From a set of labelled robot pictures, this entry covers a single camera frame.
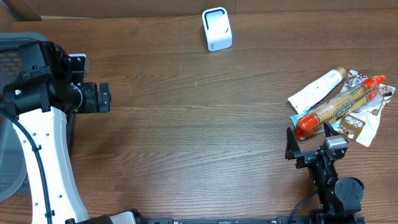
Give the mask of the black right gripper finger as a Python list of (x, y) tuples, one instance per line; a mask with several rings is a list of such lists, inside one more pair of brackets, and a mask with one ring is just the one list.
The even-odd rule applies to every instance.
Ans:
[(287, 145), (285, 159), (295, 159), (295, 155), (300, 153), (300, 148), (291, 127), (287, 128)]
[(328, 138), (328, 137), (338, 136), (338, 135), (339, 135), (339, 132), (335, 131), (334, 128), (333, 128), (333, 126), (332, 126), (329, 122), (325, 121), (325, 122), (323, 123), (323, 125), (324, 125), (325, 136), (326, 136), (327, 138)]

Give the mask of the orange spaghetti packet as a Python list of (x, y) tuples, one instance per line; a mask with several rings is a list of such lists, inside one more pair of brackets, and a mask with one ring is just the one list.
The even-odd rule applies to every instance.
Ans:
[(367, 103), (377, 95), (380, 84), (385, 78), (384, 75), (367, 78), (363, 82), (339, 93), (326, 103), (305, 113), (295, 125), (296, 139), (313, 136), (321, 130), (325, 121), (333, 124)]

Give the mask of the teal snack packet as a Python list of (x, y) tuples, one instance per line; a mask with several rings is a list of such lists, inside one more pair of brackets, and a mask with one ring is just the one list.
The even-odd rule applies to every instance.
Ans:
[(340, 118), (333, 116), (319, 116), (315, 113), (296, 114), (290, 117), (295, 127), (295, 138), (306, 139), (314, 134), (323, 132), (324, 124), (328, 122), (333, 128), (337, 127)]

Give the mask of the beige PanTree snack pouch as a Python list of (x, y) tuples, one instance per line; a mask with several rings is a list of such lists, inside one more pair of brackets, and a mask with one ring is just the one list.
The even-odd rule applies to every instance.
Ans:
[(340, 134), (366, 147), (371, 145), (380, 125), (381, 111), (390, 102), (396, 88), (380, 84), (376, 96), (332, 124)]

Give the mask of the white cream tube gold cap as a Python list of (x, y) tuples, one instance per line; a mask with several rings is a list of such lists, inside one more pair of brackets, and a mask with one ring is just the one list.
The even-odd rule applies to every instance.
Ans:
[(288, 102), (298, 114), (308, 112), (313, 106), (319, 103), (347, 76), (343, 67), (335, 67), (320, 78), (309, 83), (299, 92), (288, 97)]

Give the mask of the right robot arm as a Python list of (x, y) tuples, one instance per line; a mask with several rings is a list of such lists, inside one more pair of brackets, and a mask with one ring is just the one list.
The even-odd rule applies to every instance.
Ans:
[[(295, 160), (298, 169), (307, 168), (315, 187), (314, 193), (291, 211), (287, 223), (364, 223), (363, 217), (356, 216), (361, 211), (364, 184), (354, 177), (339, 178), (334, 166), (335, 161), (344, 158), (348, 142), (329, 123), (323, 125), (326, 136), (323, 144), (307, 152), (300, 150), (295, 134), (287, 128), (285, 158)], [(311, 210), (307, 217), (295, 218), (298, 208), (314, 195), (318, 196), (321, 208)]]

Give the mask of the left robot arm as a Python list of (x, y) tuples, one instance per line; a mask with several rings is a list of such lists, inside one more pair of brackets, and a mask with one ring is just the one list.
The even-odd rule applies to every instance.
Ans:
[(67, 143), (70, 114), (108, 113), (108, 83), (84, 82), (84, 54), (67, 54), (48, 41), (14, 48), (20, 80), (4, 87), (1, 114), (14, 126), (24, 153), (32, 198), (32, 223), (137, 222), (133, 210), (88, 216), (78, 193)]

